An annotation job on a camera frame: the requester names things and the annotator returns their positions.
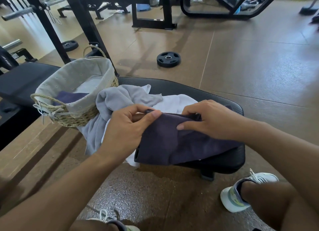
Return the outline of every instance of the dark purple cloth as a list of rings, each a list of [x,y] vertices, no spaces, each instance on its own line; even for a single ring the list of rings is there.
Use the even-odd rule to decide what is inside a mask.
[[[55,97],[57,100],[63,103],[71,103],[80,100],[85,97],[88,93],[70,93],[67,91],[60,91],[59,94]],[[53,106],[59,106],[57,102],[53,102]]]
[[[135,162],[170,165],[205,159],[241,145],[237,141],[213,139],[193,130],[177,130],[185,121],[201,121],[199,114],[162,113],[143,133]]]

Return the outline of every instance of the fingernail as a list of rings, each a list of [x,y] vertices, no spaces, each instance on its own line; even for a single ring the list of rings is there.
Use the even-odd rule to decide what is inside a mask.
[[[162,114],[162,112],[159,111],[159,110],[155,110],[155,111],[151,112],[151,114],[152,114],[155,118],[157,118],[157,117],[159,117],[159,116]]]
[[[183,130],[184,129],[184,125],[182,123],[180,123],[179,125],[177,125],[176,129],[177,130]]]

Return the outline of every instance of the shoe sole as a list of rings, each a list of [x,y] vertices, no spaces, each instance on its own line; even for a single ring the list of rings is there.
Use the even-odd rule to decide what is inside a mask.
[[[224,190],[221,191],[220,193],[220,199],[221,202],[223,203],[224,207],[230,211],[231,213],[237,213],[237,212],[241,212],[244,211],[245,209],[249,208],[249,206],[245,206],[245,207],[238,207],[235,206],[228,197],[228,192],[232,187],[227,187]]]

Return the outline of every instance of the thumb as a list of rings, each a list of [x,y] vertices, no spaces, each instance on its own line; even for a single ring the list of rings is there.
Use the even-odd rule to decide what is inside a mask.
[[[186,121],[177,125],[177,130],[195,130],[200,132],[202,122]]]
[[[144,130],[151,125],[156,119],[158,119],[161,116],[162,112],[160,110],[152,111],[148,114],[146,114],[144,117],[142,117],[141,120],[137,121],[136,123],[142,127],[142,130]]]

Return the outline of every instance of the bench leg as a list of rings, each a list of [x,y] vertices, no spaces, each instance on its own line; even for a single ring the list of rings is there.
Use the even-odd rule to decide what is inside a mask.
[[[215,178],[215,172],[211,170],[200,170],[201,178],[207,181],[213,181]]]

